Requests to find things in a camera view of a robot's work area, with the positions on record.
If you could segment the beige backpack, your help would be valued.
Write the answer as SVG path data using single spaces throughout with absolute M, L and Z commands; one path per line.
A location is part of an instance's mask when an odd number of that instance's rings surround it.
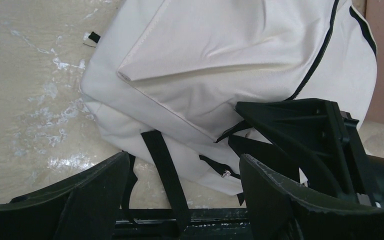
M 237 103 L 321 99 L 360 122 L 377 51 L 350 0 L 124 1 L 80 89 L 102 138 L 129 155 L 125 216 L 171 209 L 185 218 L 180 178 L 246 203 L 240 158 L 249 154 L 238 156 L 228 137 L 272 143 Z

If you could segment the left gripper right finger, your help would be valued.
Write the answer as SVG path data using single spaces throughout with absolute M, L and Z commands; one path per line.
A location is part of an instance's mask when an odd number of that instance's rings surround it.
M 239 169 L 256 240 L 384 240 L 384 207 L 320 193 L 248 154 Z

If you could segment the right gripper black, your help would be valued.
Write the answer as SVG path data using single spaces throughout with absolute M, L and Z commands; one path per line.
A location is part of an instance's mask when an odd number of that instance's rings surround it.
M 237 135 L 228 145 L 239 157 L 248 154 L 272 170 L 339 199 L 384 207 L 384 157 L 367 154 L 359 121 L 338 103 L 318 98 L 236 104 L 236 112 L 272 144 Z

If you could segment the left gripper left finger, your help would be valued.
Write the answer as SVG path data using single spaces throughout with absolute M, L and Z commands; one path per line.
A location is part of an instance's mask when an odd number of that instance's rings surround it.
M 129 154 L 119 152 L 0 204 L 0 240 L 111 239 L 129 168 Z

